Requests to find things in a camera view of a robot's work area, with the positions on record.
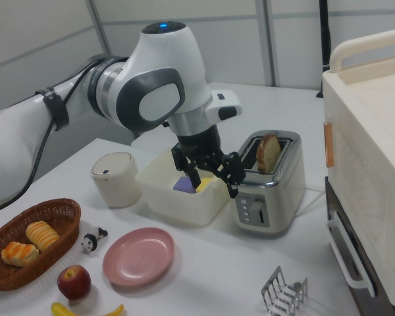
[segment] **toaster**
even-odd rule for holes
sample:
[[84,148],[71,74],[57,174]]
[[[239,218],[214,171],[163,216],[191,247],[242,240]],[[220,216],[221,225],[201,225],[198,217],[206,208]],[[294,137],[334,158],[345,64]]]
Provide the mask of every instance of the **toaster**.
[[[278,138],[281,154],[273,172],[257,170],[257,147],[266,134]],[[233,216],[243,229],[265,234],[286,232],[305,189],[302,140],[295,132],[261,130],[238,151],[246,177],[234,198]]]

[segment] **wicker basket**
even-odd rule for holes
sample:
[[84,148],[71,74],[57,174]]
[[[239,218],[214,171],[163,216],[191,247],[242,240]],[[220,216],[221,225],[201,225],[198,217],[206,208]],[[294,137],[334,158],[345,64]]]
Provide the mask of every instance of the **wicker basket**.
[[[6,264],[1,250],[9,242],[31,244],[25,236],[32,222],[45,221],[60,238],[33,260],[20,268]],[[0,228],[0,291],[14,290],[32,282],[59,260],[75,243],[79,235],[80,206],[72,199],[52,199],[35,205]]]

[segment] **metal toast rack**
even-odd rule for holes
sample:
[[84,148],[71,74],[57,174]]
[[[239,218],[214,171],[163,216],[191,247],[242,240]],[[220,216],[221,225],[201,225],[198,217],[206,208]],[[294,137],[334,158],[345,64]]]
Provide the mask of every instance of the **metal toast rack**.
[[296,316],[296,309],[300,309],[300,303],[303,303],[304,296],[307,296],[307,278],[303,283],[296,282],[293,285],[287,285],[281,267],[278,266],[265,283],[261,293],[267,311],[271,315]]

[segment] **black pole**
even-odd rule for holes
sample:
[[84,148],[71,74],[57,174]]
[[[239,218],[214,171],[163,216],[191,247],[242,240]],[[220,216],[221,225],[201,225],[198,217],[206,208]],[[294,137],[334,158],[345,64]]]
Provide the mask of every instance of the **black pole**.
[[[328,0],[319,0],[319,12],[321,17],[322,69],[323,72],[325,72],[329,70],[330,58]],[[316,95],[316,97],[323,97],[323,84],[321,84],[321,91]]]

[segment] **toy panda figurine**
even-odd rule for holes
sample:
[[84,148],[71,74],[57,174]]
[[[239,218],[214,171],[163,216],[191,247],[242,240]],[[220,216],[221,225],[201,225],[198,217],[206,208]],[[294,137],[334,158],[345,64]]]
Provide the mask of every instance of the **toy panda figurine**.
[[84,247],[85,252],[89,253],[97,249],[98,240],[102,237],[106,237],[108,232],[103,230],[101,227],[93,227],[85,236],[84,242],[80,244]]

